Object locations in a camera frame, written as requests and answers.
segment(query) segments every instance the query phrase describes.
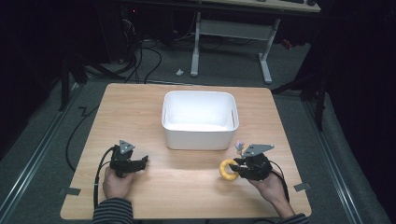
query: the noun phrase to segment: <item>wooden tabletop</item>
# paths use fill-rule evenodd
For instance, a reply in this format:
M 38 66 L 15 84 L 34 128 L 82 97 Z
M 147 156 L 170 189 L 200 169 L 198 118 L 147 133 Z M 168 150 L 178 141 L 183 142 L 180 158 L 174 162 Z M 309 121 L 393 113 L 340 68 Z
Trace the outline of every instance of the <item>wooden tabletop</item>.
M 173 150 L 166 146 L 161 123 L 163 98 L 169 91 L 226 91 L 233 95 L 239 116 L 230 148 L 217 151 Z M 61 211 L 64 219 L 91 219 L 93 182 L 104 153 L 120 139 L 136 146 L 132 160 L 148 155 L 146 170 L 135 176 L 128 196 L 136 219 L 277 217 L 274 208 L 246 179 L 227 181 L 219 164 L 238 158 L 232 144 L 269 144 L 265 152 L 283 170 L 290 203 L 296 213 L 311 214 L 305 192 L 293 186 L 302 182 L 290 151 L 271 92 L 265 88 L 110 84 L 106 88 L 71 188 Z M 101 172 L 99 202 L 104 170 Z
M 298 12 L 320 12 L 320 7 L 318 4 L 314 4 L 311 7 L 306 3 L 306 0 L 304 0 L 304 3 L 302 4 L 280 0 L 266 0 L 265 2 L 260 2 L 258 0 L 202 0 L 202 2 L 230 4 L 245 7 L 264 7 Z

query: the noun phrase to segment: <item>yellow donut toy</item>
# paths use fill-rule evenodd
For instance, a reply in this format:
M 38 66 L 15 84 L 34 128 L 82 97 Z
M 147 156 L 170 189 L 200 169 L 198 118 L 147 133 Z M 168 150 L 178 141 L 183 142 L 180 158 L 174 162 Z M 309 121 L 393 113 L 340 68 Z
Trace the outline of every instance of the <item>yellow donut toy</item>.
M 238 178 L 239 174 L 237 172 L 228 174 L 225 170 L 225 168 L 230 164 L 237 165 L 238 163 L 236 163 L 236 161 L 231 160 L 231 159 L 222 161 L 219 166 L 220 175 L 221 175 L 221 177 L 223 177 L 226 180 L 235 180 L 236 178 Z

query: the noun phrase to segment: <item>hand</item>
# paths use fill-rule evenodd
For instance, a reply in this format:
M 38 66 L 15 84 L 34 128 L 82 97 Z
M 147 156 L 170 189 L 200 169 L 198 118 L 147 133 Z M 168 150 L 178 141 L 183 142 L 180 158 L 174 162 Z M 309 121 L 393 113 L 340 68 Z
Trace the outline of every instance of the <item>hand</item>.
M 116 176 L 116 171 L 107 166 L 105 180 L 103 181 L 103 191 L 107 199 L 125 199 L 131 189 L 134 173 L 128 173 L 124 178 Z
M 295 215 L 286 199 L 285 191 L 283 190 L 282 182 L 279 177 L 270 173 L 268 177 L 262 181 L 248 180 L 248 182 L 256 187 L 260 195 L 275 208 L 280 218 L 285 219 Z

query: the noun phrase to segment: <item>wire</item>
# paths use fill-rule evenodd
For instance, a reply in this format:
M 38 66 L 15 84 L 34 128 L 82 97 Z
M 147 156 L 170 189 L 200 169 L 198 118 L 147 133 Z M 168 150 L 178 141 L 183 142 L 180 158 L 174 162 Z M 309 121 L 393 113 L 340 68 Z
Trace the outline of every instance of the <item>wire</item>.
M 128 24 L 129 24 L 129 26 L 128 26 L 128 30 L 131 28 L 131 26 L 132 26 L 132 28 L 134 28 L 134 25 L 130 22 L 130 21 L 128 21 L 128 20 L 126 20 L 126 19 L 122 19 L 123 21 L 126 21 Z
M 130 74 L 127 78 L 125 78 L 124 83 L 127 83 L 127 82 L 128 82 L 128 80 L 131 78 L 131 76 L 132 76 L 134 73 L 137 72 L 137 68 L 139 68 L 140 64 L 142 63 L 142 58 L 143 58 L 142 44 L 139 45 L 139 49 L 140 49 L 140 59 L 139 59 L 139 63 L 137 64 L 137 66 L 134 65 L 134 71 L 132 71 L 131 74 Z M 136 73 L 136 83 L 139 83 L 139 82 L 140 82 L 140 81 L 139 81 L 139 76 L 138 76 L 137 73 Z
M 206 40 L 207 39 L 219 39 L 219 43 L 218 43 L 218 45 L 217 46 L 215 46 L 214 48 L 211 48 L 211 49 L 209 49 L 209 48 L 205 48 L 202 44 L 200 44 L 199 46 L 200 46 L 200 48 L 201 49 L 206 49 L 206 50 L 215 50 L 215 49 L 218 49 L 218 48 L 220 48 L 222 45 L 223 45 L 223 38 L 222 37 L 219 37 L 219 36 L 206 36 Z
M 106 164 L 109 164 L 109 163 L 110 163 L 110 161 L 107 161 L 107 162 L 103 163 L 101 169 L 102 169 Z
M 152 46 L 150 46 L 150 47 L 145 47 L 145 49 L 152 49 L 152 48 L 154 48 L 154 47 L 157 47 L 157 45 L 158 45 L 158 40 L 155 40 L 155 39 L 145 39 L 145 40 L 142 41 L 141 46 L 143 46 L 143 43 L 145 43 L 145 42 L 154 42 L 154 44 L 153 44 Z
M 194 45 L 195 41 L 194 40 L 189 40 L 188 38 L 193 37 L 194 35 L 188 36 L 184 39 L 180 39 L 178 41 L 174 41 L 174 44 L 178 45 L 178 46 L 182 46 L 182 47 L 188 47 L 188 46 L 192 46 Z
M 98 206 L 98 189 L 99 189 L 99 174 L 100 170 L 102 167 L 107 163 L 103 164 L 103 161 L 105 160 L 107 154 L 112 151 L 114 147 L 109 148 L 106 152 L 105 155 L 103 155 L 102 159 L 100 160 L 98 170 L 96 172 L 96 177 L 95 177 L 95 182 L 93 184 L 93 208 L 96 208 Z
M 195 12 L 194 16 L 192 17 L 192 22 L 191 22 L 191 26 L 190 26 L 189 31 L 185 35 L 183 35 L 181 38 L 174 39 L 174 41 L 178 41 L 178 40 L 182 40 L 182 39 L 185 39 L 185 38 L 190 38 L 191 36 L 195 36 L 195 35 L 189 35 L 189 34 L 191 33 L 192 27 L 194 26 L 194 22 L 195 22 L 196 16 L 197 16 L 197 13 Z
M 288 190 L 288 185 L 286 184 L 285 181 L 285 176 L 283 175 L 283 171 L 282 169 L 280 169 L 280 166 L 276 163 L 274 163 L 273 161 L 270 161 L 272 164 L 274 164 L 275 166 L 277 166 L 277 168 L 279 169 L 280 173 L 282 174 L 282 176 L 280 176 L 277 172 L 275 172 L 274 170 L 271 170 L 270 172 L 274 175 L 276 175 L 280 181 L 282 182 L 282 187 L 283 187 L 283 191 L 285 192 L 285 196 L 286 199 L 288 200 L 288 202 L 290 202 L 290 197 L 289 197 L 289 190 Z
M 227 44 L 232 44 L 232 45 L 237 45 L 237 46 L 245 46 L 245 45 L 250 44 L 250 42 L 258 42 L 259 41 L 259 40 L 255 40 L 255 39 L 249 39 L 248 41 L 246 41 L 244 43 L 238 43 L 238 42 L 230 41 L 227 39 L 229 39 L 229 38 L 225 38 L 223 41 Z
M 160 56 L 160 60 L 158 61 L 157 65 L 146 75 L 146 77 L 145 77 L 145 84 L 147 84 L 149 75 L 151 75 L 151 73 L 154 72 L 154 70 L 157 69 L 158 66 L 160 66 L 161 62 L 163 61 L 163 57 L 161 56 L 161 54 L 160 54 L 157 50 L 155 50 L 155 49 L 148 49 L 148 50 L 151 50 L 151 51 L 157 53 L 158 56 Z
M 67 164 L 69 165 L 70 169 L 72 169 L 73 172 L 76 171 L 76 168 L 73 167 L 73 165 L 72 165 L 72 163 L 70 162 L 70 159 L 69 159 L 69 146 L 70 146 L 70 142 L 72 141 L 72 138 L 73 138 L 74 134 L 76 133 L 77 129 L 78 129 L 79 126 L 82 124 L 82 122 L 84 122 L 84 120 L 85 120 L 87 117 L 89 117 L 90 114 L 91 114 L 93 111 L 95 111 L 98 107 L 99 107 L 99 105 L 97 105 L 94 109 L 92 109 L 88 114 L 86 114 L 86 115 L 84 116 L 84 118 L 78 123 L 78 125 L 75 127 L 75 129 L 73 130 L 73 132 L 70 134 L 69 139 L 67 140 L 66 151 L 65 151 L 65 154 L 66 154 L 66 161 L 67 161 Z

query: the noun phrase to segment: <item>white plastic bin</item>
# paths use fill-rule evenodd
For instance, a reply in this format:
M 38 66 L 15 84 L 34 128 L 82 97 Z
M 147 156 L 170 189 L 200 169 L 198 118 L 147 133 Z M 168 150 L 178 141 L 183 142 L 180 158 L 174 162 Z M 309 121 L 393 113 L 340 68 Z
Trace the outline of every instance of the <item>white plastic bin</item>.
M 239 126 L 233 96 L 222 91 L 170 91 L 163 101 L 166 144 L 172 149 L 221 150 Z

